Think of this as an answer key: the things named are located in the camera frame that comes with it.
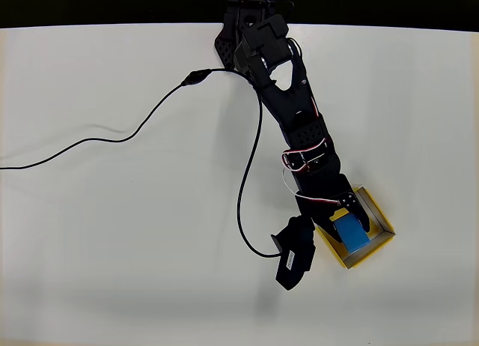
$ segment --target black cable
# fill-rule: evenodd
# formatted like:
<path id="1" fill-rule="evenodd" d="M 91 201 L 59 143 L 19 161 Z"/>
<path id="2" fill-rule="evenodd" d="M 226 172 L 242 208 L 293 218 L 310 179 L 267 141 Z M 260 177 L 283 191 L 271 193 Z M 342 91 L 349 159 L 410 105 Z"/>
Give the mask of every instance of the black cable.
<path id="1" fill-rule="evenodd" d="M 261 126 L 263 124 L 263 101 L 261 100 L 261 94 L 260 92 L 256 89 L 256 85 L 253 83 L 253 81 L 248 78 L 245 74 L 240 73 L 236 70 L 230 70 L 230 69 L 211 69 L 211 71 L 224 71 L 226 73 L 233 73 L 238 76 L 241 76 L 251 84 L 253 87 L 254 91 L 256 92 L 257 95 L 257 101 L 260 105 L 260 117 L 258 119 L 257 123 L 257 130 L 256 130 L 256 136 L 254 137 L 254 142 L 253 142 L 253 148 L 251 149 L 251 153 L 249 155 L 248 163 L 246 164 L 245 172 L 242 176 L 241 180 L 241 185 L 239 186 L 239 192 L 238 192 L 238 201 L 237 201 L 237 222 L 238 222 L 238 229 L 239 233 L 241 234 L 242 239 L 245 241 L 245 244 L 249 247 L 249 249 L 254 252 L 256 255 L 261 256 L 262 258 L 278 258 L 281 256 L 280 253 L 278 254 L 263 254 L 262 252 L 257 251 L 248 241 L 246 238 L 245 232 L 242 229 L 241 225 L 241 198 L 242 198 L 242 192 L 245 189 L 245 184 L 246 184 L 246 179 L 248 178 L 248 173 L 249 169 L 251 168 L 251 164 L 253 163 L 254 159 L 254 154 L 256 153 L 257 149 L 257 144 L 260 141 L 260 135 L 261 135 Z"/>
<path id="2" fill-rule="evenodd" d="M 39 166 L 39 165 L 42 165 L 44 163 L 47 163 L 49 162 L 50 160 L 53 160 L 54 158 L 56 157 L 59 157 L 60 155 L 62 155 L 63 153 L 69 151 L 69 149 L 71 148 L 74 148 L 75 146 L 77 145 L 80 145 L 80 144 L 83 144 L 84 142 L 110 142 L 110 143 L 121 143 L 121 142 L 127 142 L 128 140 L 130 139 L 133 139 L 133 137 L 135 137 L 136 134 L 138 134 L 138 132 L 141 130 L 141 128 L 146 124 L 146 122 L 151 118 L 151 115 L 153 115 L 153 113 L 159 108 L 160 105 L 163 104 L 163 102 L 168 99 L 176 90 L 178 90 L 179 88 L 182 88 L 183 85 L 180 84 L 178 85 L 176 88 L 174 88 L 173 90 L 171 90 L 169 93 L 167 93 L 157 104 L 156 106 L 153 108 L 153 110 L 151 110 L 150 114 L 148 114 L 148 116 L 143 120 L 143 122 L 140 124 L 140 126 L 135 130 L 135 132 L 130 135 L 130 136 L 127 136 L 126 138 L 124 139 L 118 139 L 118 140 L 114 140 L 114 139 L 103 139 L 103 138 L 86 138 L 86 139 L 83 139 L 83 140 L 79 140 L 77 142 L 75 142 L 74 144 L 70 145 L 70 146 L 67 146 L 65 149 L 59 151 L 58 153 L 50 156 L 50 157 L 47 157 L 46 159 L 43 159 L 41 161 L 38 161 L 36 163 L 33 163 L 33 164 L 29 164 L 29 165 L 25 165 L 25 166 L 5 166 L 5 167 L 0 167 L 0 170 L 23 170 L 23 169 L 29 169 L 29 168 L 33 168 L 35 166 Z"/>
<path id="3" fill-rule="evenodd" d="M 154 112 L 159 108 L 160 105 L 163 104 L 163 102 L 168 99 L 175 91 L 177 91 L 179 88 L 182 88 L 183 86 L 187 86 L 187 85 L 194 85 L 194 84 L 198 84 L 199 82 L 202 82 L 204 81 L 212 72 L 217 72 L 217 71 L 222 71 L 222 72 L 226 72 L 226 73 L 233 73 L 233 74 L 236 74 L 238 76 L 241 76 L 242 78 L 244 78 L 244 80 L 246 80 L 247 82 L 249 82 L 251 84 L 251 86 L 253 87 L 254 91 L 256 91 L 256 95 L 257 95 L 257 100 L 259 102 L 259 105 L 260 105 L 260 117 L 259 117 L 259 121 L 258 121 L 258 125 L 257 125 L 257 132 L 256 132 L 256 136 L 254 138 L 254 143 L 253 143 L 253 148 L 251 149 L 251 154 L 249 156 L 249 159 L 248 159 L 248 163 L 246 164 L 246 169 L 245 169 L 245 172 L 242 176 L 242 180 L 241 180 L 241 186 L 239 187 L 239 193 L 238 193 L 238 201 L 237 201 L 237 221 L 238 221 L 238 228 L 239 228 L 239 233 L 241 234 L 241 237 L 242 239 L 245 241 L 246 245 L 249 247 L 249 249 L 254 252 L 256 255 L 259 255 L 263 258 L 277 258 L 278 256 L 281 256 L 281 254 L 263 254 L 262 252 L 259 252 L 257 251 L 248 241 L 248 239 L 246 238 L 245 236 L 245 233 L 242 229 L 242 225 L 241 225 L 241 198 L 242 198 L 242 192 L 245 188 L 245 184 L 246 184 L 246 179 L 248 177 L 248 173 L 249 173 L 249 169 L 251 168 L 251 163 L 253 162 L 253 158 L 254 158 L 254 154 L 256 153 L 256 149 L 257 149 L 257 144 L 260 140 L 260 134 L 261 134 L 261 125 L 263 123 L 263 103 L 262 103 L 262 100 L 261 100 L 261 94 L 260 92 L 256 89 L 256 86 L 254 85 L 253 81 L 248 78 L 246 75 L 236 71 L 236 70 L 229 70 L 229 69 L 205 69 L 205 70 L 196 70 L 196 71 L 193 71 L 191 72 L 186 78 L 185 80 L 183 80 L 181 82 L 181 84 L 179 84 L 177 87 L 173 88 L 170 92 L 168 92 L 156 105 L 155 107 L 151 110 L 150 114 L 148 114 L 148 116 L 141 122 L 140 126 L 135 130 L 135 132 L 133 134 L 131 134 L 130 136 L 127 136 L 126 138 L 124 139 L 118 139 L 118 140 L 114 140 L 114 139 L 103 139 L 103 138 L 86 138 L 86 139 L 83 139 L 83 140 L 80 140 L 80 141 L 77 141 L 75 142 L 74 144 L 66 147 L 65 149 L 59 151 L 58 153 L 50 156 L 50 157 L 47 157 L 46 159 L 44 160 L 41 160 L 41 161 L 38 161 L 36 163 L 33 163 L 33 164 L 29 164 L 29 165 L 25 165 L 25 166 L 7 166 L 7 167 L 0 167 L 0 170 L 23 170 L 23 169 L 29 169 L 29 168 L 33 168 L 35 166 L 38 166 L 38 165 L 42 165 L 44 163 L 47 163 L 49 162 L 50 160 L 53 160 L 54 158 L 56 157 L 59 157 L 60 155 L 62 155 L 63 153 L 69 151 L 69 149 L 71 148 L 74 148 L 75 146 L 77 145 L 80 145 L 80 144 L 83 144 L 84 142 L 109 142 L 109 143 L 121 143 L 121 142 L 127 142 L 128 140 L 134 138 L 136 136 L 136 134 L 138 134 L 138 132 L 141 130 L 141 128 L 147 123 L 147 121 L 151 118 L 151 116 L 154 114 Z"/>

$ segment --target robotic arm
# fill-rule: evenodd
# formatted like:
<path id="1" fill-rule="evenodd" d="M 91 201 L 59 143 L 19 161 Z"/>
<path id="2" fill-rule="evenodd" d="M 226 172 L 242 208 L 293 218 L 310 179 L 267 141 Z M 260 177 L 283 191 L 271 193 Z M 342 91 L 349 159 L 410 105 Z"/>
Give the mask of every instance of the robotic arm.
<path id="1" fill-rule="evenodd" d="M 336 210 L 346 208 L 365 232 L 369 231 L 369 219 L 346 176 L 340 173 L 341 163 L 314 100 L 301 49 L 287 37 L 289 29 L 283 17 L 274 14 L 275 0 L 228 3 L 216 50 L 226 68 L 235 67 L 254 81 L 289 145 L 281 158 L 299 188 L 296 202 L 301 216 L 290 219 L 283 231 L 272 235 L 281 253 L 276 279 L 290 290 L 310 269 L 313 222 L 340 243 L 341 236 L 330 220 Z M 270 75 L 288 61 L 293 64 L 292 80 L 290 88 L 283 91 Z"/>

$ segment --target cable connector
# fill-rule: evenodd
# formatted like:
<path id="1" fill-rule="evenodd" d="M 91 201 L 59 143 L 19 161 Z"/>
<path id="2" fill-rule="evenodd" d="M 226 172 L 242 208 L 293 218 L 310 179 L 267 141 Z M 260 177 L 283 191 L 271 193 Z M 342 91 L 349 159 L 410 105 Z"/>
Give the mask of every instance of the cable connector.
<path id="1" fill-rule="evenodd" d="M 181 86 L 187 86 L 187 85 L 195 85 L 199 84 L 203 80 L 205 80 L 210 74 L 212 70 L 211 69 L 202 69 L 202 70 L 195 70 L 192 71 L 182 82 Z"/>

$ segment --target wire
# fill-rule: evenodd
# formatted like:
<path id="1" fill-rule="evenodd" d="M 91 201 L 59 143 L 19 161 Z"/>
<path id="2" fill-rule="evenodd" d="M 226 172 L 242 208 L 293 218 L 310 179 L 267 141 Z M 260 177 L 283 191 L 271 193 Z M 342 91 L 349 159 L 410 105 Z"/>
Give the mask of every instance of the wire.
<path id="1" fill-rule="evenodd" d="M 72 145 L 66 147 L 65 149 L 59 151 L 58 153 L 50 156 L 50 157 L 47 157 L 46 159 L 43 159 L 41 161 L 38 161 L 36 163 L 32 163 L 32 164 L 29 164 L 29 165 L 25 165 L 25 166 L 7 166 L 7 167 L 0 167 L 0 170 L 23 170 L 23 169 L 29 169 L 29 168 L 33 168 L 35 166 L 39 166 L 39 165 L 42 165 L 44 163 L 47 163 L 49 162 L 50 160 L 53 160 L 54 158 L 56 157 L 59 157 L 60 155 L 62 155 L 63 153 L 69 151 L 69 149 L 71 148 L 74 148 L 75 146 L 78 146 L 80 144 L 83 144 L 84 142 L 108 142 L 108 143 L 122 143 L 122 142 L 127 142 L 128 140 L 134 138 L 136 136 L 136 134 L 138 134 L 138 132 L 141 130 L 141 128 L 147 123 L 148 120 L 150 120 L 151 116 L 154 114 L 154 112 L 159 108 L 160 105 L 163 104 L 163 102 L 168 99 L 175 91 L 177 91 L 179 88 L 182 88 L 183 86 L 186 86 L 186 85 L 193 85 L 195 83 L 199 83 L 199 82 L 202 82 L 204 81 L 208 75 L 210 75 L 210 73 L 212 72 L 226 72 L 226 73 L 233 73 L 233 74 L 236 74 L 238 76 L 241 76 L 242 78 L 244 78 L 244 80 L 246 80 L 248 83 L 251 84 L 251 86 L 253 87 L 254 91 L 256 92 L 256 95 L 257 95 L 257 99 L 258 99 L 258 103 L 259 103 L 259 106 L 260 106 L 260 117 L 259 117 L 259 121 L 258 121 L 258 125 L 257 125 L 257 132 L 256 132 L 256 136 L 254 138 L 254 143 L 253 143 L 253 148 L 251 149 L 251 154 L 249 156 L 249 159 L 248 159 L 248 163 L 246 164 L 246 169 L 245 169 L 245 172 L 242 176 L 242 180 L 241 180 L 241 186 L 239 187 L 239 193 L 238 193 L 238 201 L 237 201 L 237 221 L 238 221 L 238 228 L 239 228 L 239 233 L 241 234 L 241 237 L 242 239 L 245 241 L 246 245 L 249 247 L 249 249 L 254 252 L 256 255 L 259 255 L 263 258 L 277 258 L 279 256 L 281 256 L 281 254 L 263 254 L 262 252 L 259 252 L 257 251 L 248 241 L 248 239 L 246 238 L 245 236 L 245 233 L 242 229 L 242 224 L 241 224 L 241 199 L 242 199 L 242 192 L 245 188 L 245 184 L 246 184 L 246 179 L 248 177 L 248 173 L 249 173 L 249 169 L 251 168 L 251 163 L 253 162 L 253 158 L 254 158 L 254 154 L 256 153 L 256 149 L 257 149 L 257 144 L 260 140 L 260 134 L 261 134 L 261 125 L 263 123 L 263 103 L 262 103 L 262 100 L 261 100 L 261 95 L 260 95 L 260 92 L 256 89 L 256 86 L 255 84 L 253 83 L 253 81 L 248 78 L 246 75 L 236 71 L 236 70 L 229 70 L 229 69 L 206 69 L 206 70 L 196 70 L 192 73 L 190 73 L 186 79 L 181 83 L 179 84 L 177 87 L 173 88 L 171 91 L 169 91 L 156 105 L 155 107 L 151 110 L 150 114 L 148 114 L 148 116 L 141 122 L 140 126 L 135 130 L 135 132 L 133 134 L 131 134 L 130 136 L 124 138 L 124 139 L 118 139 L 118 140 L 115 140 L 115 139 L 103 139 L 103 138 L 86 138 L 86 139 L 83 139 L 83 140 L 80 140 L 78 142 L 75 142 L 73 143 Z"/>
<path id="2" fill-rule="evenodd" d="M 304 196 L 304 195 L 300 195 L 298 194 L 297 192 L 294 192 L 293 189 L 290 188 L 290 186 L 287 184 L 286 182 L 286 177 L 284 176 L 284 170 L 286 169 L 283 169 L 283 181 L 284 181 L 284 185 L 286 185 L 286 187 L 297 197 L 299 198 L 306 198 L 307 200 L 312 200 L 312 201 L 318 201 L 318 202 L 323 202 L 325 204 L 341 204 L 339 202 L 339 200 L 331 200 L 329 198 L 310 198 L 309 196 Z"/>
<path id="3" fill-rule="evenodd" d="M 326 145 L 325 143 L 325 140 L 326 138 L 323 138 L 323 140 L 321 140 L 321 142 L 318 144 L 318 145 L 315 145 L 315 146 L 312 146 L 310 148 L 307 148 L 307 149 L 302 149 L 302 150 L 286 150 L 286 151 L 283 151 L 283 154 L 281 155 L 281 161 L 283 162 L 283 166 L 285 169 L 288 169 L 290 172 L 300 172 L 301 170 L 303 170 L 306 166 L 308 166 L 308 163 L 313 161 L 313 160 L 316 160 L 316 159 L 319 159 L 322 155 L 324 155 L 325 153 L 322 153 L 321 155 L 319 155 L 318 157 L 315 157 L 314 159 L 312 160 L 309 160 L 309 161 L 306 161 L 305 158 L 302 156 L 302 159 L 303 161 L 305 162 L 300 168 L 298 169 L 292 169 L 291 167 L 289 167 L 289 162 L 288 160 L 286 159 L 286 156 L 288 154 L 300 154 L 300 153 L 305 153 L 306 151 L 311 151 L 311 150 L 314 150 L 316 148 L 318 148 L 319 146 L 321 146 L 323 143 L 324 145 Z"/>
<path id="4" fill-rule="evenodd" d="M 246 179 L 248 178 L 248 173 L 249 169 L 251 168 L 251 164 L 253 163 L 254 159 L 254 154 L 256 153 L 257 149 L 257 144 L 260 141 L 260 135 L 261 135 L 261 125 L 263 124 L 263 101 L 261 100 L 261 94 L 260 92 L 256 89 L 256 85 L 253 83 L 253 81 L 248 78 L 245 74 L 240 73 L 236 70 L 230 70 L 230 69 L 212 69 L 211 71 L 216 72 L 216 71 L 224 71 L 226 73 L 233 73 L 238 76 L 241 76 L 251 84 L 253 87 L 254 91 L 256 91 L 257 95 L 257 101 L 260 106 L 260 116 L 258 119 L 257 123 L 257 130 L 256 130 L 256 136 L 254 137 L 254 142 L 253 142 L 253 148 L 251 149 L 251 153 L 249 155 L 248 162 L 246 163 L 246 168 L 245 172 L 243 173 L 242 180 L 241 180 L 241 185 L 239 186 L 239 192 L 238 192 L 238 200 L 237 200 L 237 222 L 238 222 L 238 229 L 239 233 L 241 234 L 242 239 L 245 241 L 245 244 L 249 247 L 249 249 L 254 252 L 256 255 L 261 256 L 262 258 L 278 258 L 281 256 L 281 253 L 278 254 L 263 254 L 262 252 L 257 251 L 248 241 L 246 238 L 245 232 L 242 229 L 242 224 L 241 224 L 241 199 L 242 199 L 242 193 L 243 190 L 245 189 L 245 184 L 246 184 Z"/>
<path id="5" fill-rule="evenodd" d="M 179 88 L 181 88 L 182 85 L 178 85 L 177 87 L 173 88 L 170 92 L 168 92 L 156 105 L 155 107 L 151 110 L 150 114 L 148 114 L 148 116 L 141 122 L 140 126 L 135 130 L 135 132 L 133 134 L 131 134 L 130 136 L 127 136 L 126 138 L 124 139 L 104 139 L 104 138 L 86 138 L 86 139 L 83 139 L 83 140 L 79 140 L 75 143 L 73 143 L 72 145 L 70 146 L 67 146 L 65 149 L 59 151 L 58 153 L 56 154 L 53 154 L 52 156 L 50 157 L 47 157 L 46 159 L 43 159 L 41 161 L 37 161 L 36 163 L 32 163 L 32 164 L 28 164 L 28 165 L 25 165 L 25 166 L 4 166 L 4 167 L 0 167 L 0 170 L 24 170 L 24 169 L 29 169 L 29 168 L 33 168 L 35 166 L 39 166 L 39 165 L 42 165 L 44 163 L 47 163 L 49 162 L 50 160 L 53 160 L 54 158 L 56 157 L 59 157 L 60 155 L 62 155 L 63 153 L 66 153 L 67 151 L 69 151 L 69 149 L 72 149 L 74 148 L 75 146 L 78 146 L 80 144 L 83 144 L 84 142 L 108 142 L 108 143 L 115 143 L 115 144 L 120 144 L 122 142 L 127 142 L 128 140 L 130 139 L 133 139 L 136 134 L 138 134 L 138 132 L 141 130 L 141 128 L 147 123 L 148 120 L 150 120 L 151 116 L 154 114 L 154 112 L 159 108 L 160 105 L 163 104 L 163 102 L 168 99 L 176 90 L 178 90 Z"/>

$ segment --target red and white wire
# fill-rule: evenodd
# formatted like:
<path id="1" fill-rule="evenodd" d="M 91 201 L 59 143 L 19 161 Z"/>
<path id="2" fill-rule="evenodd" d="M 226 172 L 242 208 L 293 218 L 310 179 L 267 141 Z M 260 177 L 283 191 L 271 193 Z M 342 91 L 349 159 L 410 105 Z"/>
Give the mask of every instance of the red and white wire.
<path id="1" fill-rule="evenodd" d="M 319 111 L 318 108 L 317 108 L 316 102 L 314 101 L 314 98 L 313 98 L 313 97 L 311 98 L 311 100 L 313 101 L 314 112 L 316 112 L 316 116 L 319 117 L 319 116 L 320 116 L 320 111 Z"/>
<path id="2" fill-rule="evenodd" d="M 285 157 L 288 155 L 288 154 L 300 154 L 300 153 L 305 153 L 306 151 L 311 151 L 311 150 L 314 150 L 316 148 L 318 148 L 319 146 L 321 146 L 324 141 L 326 140 L 326 138 L 323 138 L 323 140 L 321 140 L 321 142 L 318 144 L 318 145 L 315 145 L 315 146 L 312 146 L 310 148 L 307 148 L 307 149 L 302 149 L 302 150 L 285 150 L 283 151 L 283 154 L 281 155 L 281 161 L 283 162 L 283 166 L 285 169 L 288 169 L 290 172 L 300 172 L 301 170 L 303 170 L 306 166 L 308 166 L 308 164 L 305 163 L 298 169 L 292 169 L 291 167 L 289 167 L 288 163 L 286 162 L 286 159 Z"/>
<path id="3" fill-rule="evenodd" d="M 339 200 L 331 200 L 329 198 L 310 198 L 309 196 L 304 196 L 304 195 L 300 195 L 298 194 L 297 192 L 294 192 L 290 186 L 287 184 L 286 182 L 286 178 L 284 177 L 284 170 L 286 169 L 283 169 L 283 181 L 284 181 L 284 185 L 286 185 L 286 187 L 295 195 L 295 196 L 298 196 L 299 198 L 306 198 L 307 200 L 311 200 L 311 201 L 318 201 L 318 202 L 324 202 L 324 203 L 327 203 L 327 204 L 341 204 L 339 202 Z"/>

